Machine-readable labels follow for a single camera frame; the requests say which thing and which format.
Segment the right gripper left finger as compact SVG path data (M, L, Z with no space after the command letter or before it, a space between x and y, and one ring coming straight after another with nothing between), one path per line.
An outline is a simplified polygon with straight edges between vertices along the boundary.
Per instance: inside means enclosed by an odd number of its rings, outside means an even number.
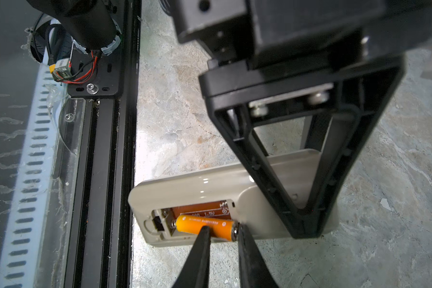
M210 278L210 229L200 230L173 288L207 288Z

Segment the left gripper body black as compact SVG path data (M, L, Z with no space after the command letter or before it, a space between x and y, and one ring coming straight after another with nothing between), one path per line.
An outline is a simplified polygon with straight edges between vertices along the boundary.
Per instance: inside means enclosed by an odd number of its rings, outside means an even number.
M210 55L215 97L290 76L400 54L432 37L432 1L170 1L180 43Z

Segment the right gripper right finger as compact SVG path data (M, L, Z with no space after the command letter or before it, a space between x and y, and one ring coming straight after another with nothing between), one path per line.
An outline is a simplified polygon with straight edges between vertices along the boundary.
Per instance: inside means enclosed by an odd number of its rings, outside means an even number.
M238 255L241 288L278 288L246 224L239 226Z

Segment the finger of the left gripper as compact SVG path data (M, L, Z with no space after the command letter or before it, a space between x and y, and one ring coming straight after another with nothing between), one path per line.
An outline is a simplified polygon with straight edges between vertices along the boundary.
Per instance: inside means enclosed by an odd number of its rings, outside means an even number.
M199 78L208 115L259 187L280 227L318 238L350 169L404 74L401 55L335 66L313 54L250 69L245 61ZM269 157L256 128L304 119L299 151Z

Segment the orange battery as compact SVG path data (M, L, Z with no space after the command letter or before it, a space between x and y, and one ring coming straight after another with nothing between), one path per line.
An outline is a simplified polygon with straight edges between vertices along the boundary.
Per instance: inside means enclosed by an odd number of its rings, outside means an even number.
M174 228L186 234L197 235L204 227L210 229L213 238L230 242L237 240L239 223L235 220L181 215L174 221Z

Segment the white remote control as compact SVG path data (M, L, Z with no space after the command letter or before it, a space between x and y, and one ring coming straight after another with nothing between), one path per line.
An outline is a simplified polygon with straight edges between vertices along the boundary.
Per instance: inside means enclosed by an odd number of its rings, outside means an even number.
M305 208L321 152L301 150L268 161L298 208ZM128 203L145 242L155 247L192 245L196 235L177 231L180 215L235 220L247 224L256 240L290 238L242 164L149 180L134 187Z

